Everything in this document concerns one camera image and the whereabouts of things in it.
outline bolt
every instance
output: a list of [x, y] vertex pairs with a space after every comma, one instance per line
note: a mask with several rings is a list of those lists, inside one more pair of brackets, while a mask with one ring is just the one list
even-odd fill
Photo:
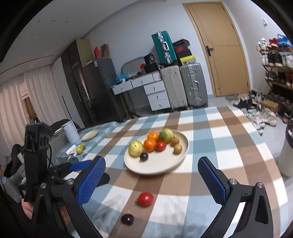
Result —
[[236, 179], [234, 179], [234, 178], [230, 179], [229, 181], [230, 181], [230, 183], [231, 183], [231, 184], [233, 184], [233, 185], [235, 185], [235, 184], [237, 184], [237, 183], [238, 183], [238, 182], [237, 182], [237, 180], [236, 180]]
[[71, 185], [71, 184], [74, 183], [74, 179], [73, 179], [73, 178], [70, 178], [70, 179], [68, 179], [68, 180], [66, 181], [66, 183], [67, 183], [68, 185]]
[[46, 183], [42, 183], [40, 187], [41, 187], [41, 188], [45, 188], [46, 186], [47, 186]]
[[263, 187], [264, 187], [264, 185], [263, 185], [261, 182], [258, 182], [258, 183], [257, 183], [257, 186], [258, 186], [259, 188], [263, 188]]

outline blue checkered tablecloth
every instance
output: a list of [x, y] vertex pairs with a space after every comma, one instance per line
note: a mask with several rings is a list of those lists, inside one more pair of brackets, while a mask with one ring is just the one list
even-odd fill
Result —
[[[189, 140], [184, 161], [171, 172], [156, 176], [128, 170], [124, 154], [129, 143], [163, 128], [181, 131]], [[96, 155], [105, 158], [110, 182], [97, 187], [83, 209], [103, 237], [201, 237], [221, 208], [198, 173], [202, 156], [241, 184], [254, 186], [261, 181], [265, 185], [274, 237], [279, 237], [290, 223], [287, 193], [278, 167], [266, 143], [238, 108], [200, 108], [128, 120], [101, 140], [84, 160]], [[154, 195], [154, 203], [147, 208], [136, 204], [142, 192]], [[239, 205], [225, 237], [233, 234], [244, 204]], [[121, 223], [126, 213], [134, 216], [131, 226]]]
[[[84, 143], [86, 145], [86, 149], [83, 151], [82, 154], [77, 155], [77, 158], [79, 161], [82, 161], [105, 137], [107, 137], [115, 128], [117, 128], [119, 124], [117, 122], [109, 122], [102, 125], [94, 126], [91, 128], [87, 128], [83, 130], [79, 136], [80, 140], [75, 142], [74, 144], [76, 146], [79, 146], [80, 144]], [[96, 135], [93, 139], [83, 142], [81, 138], [88, 132], [94, 129], [99, 129], [98, 135]], [[66, 146], [64, 146], [57, 154], [56, 154], [56, 163], [57, 165], [66, 163], [68, 156], [65, 153], [73, 144], [68, 143]]]

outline suitcase handle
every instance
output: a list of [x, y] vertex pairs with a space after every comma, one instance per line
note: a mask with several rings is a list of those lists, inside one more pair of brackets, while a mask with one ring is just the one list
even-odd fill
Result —
[[198, 91], [198, 90], [200, 89], [200, 83], [199, 83], [198, 81], [195, 81], [195, 80], [194, 80], [194, 82], [197, 84], [197, 89], [196, 89], [196, 91]]
[[166, 41], [162, 42], [162, 46], [163, 46], [163, 48], [164, 48], [165, 51], [169, 51], [170, 50]]

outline dark purple grape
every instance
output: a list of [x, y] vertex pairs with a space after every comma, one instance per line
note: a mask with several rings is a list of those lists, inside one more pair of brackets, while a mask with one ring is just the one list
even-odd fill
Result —
[[134, 216], [132, 216], [131, 214], [125, 214], [121, 217], [121, 222], [124, 225], [131, 226], [134, 222]]
[[140, 155], [140, 160], [141, 161], [147, 161], [148, 158], [149, 158], [149, 155], [147, 153], [142, 153]]

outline orange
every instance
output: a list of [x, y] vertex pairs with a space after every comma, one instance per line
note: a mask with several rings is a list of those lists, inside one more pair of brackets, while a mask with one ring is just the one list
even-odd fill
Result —
[[144, 142], [144, 149], [148, 152], [152, 152], [155, 150], [156, 145], [157, 145], [157, 143], [154, 139], [147, 139]]
[[156, 142], [158, 142], [159, 139], [159, 134], [156, 132], [151, 132], [149, 133], [149, 135], [147, 136], [148, 139], [154, 139]]

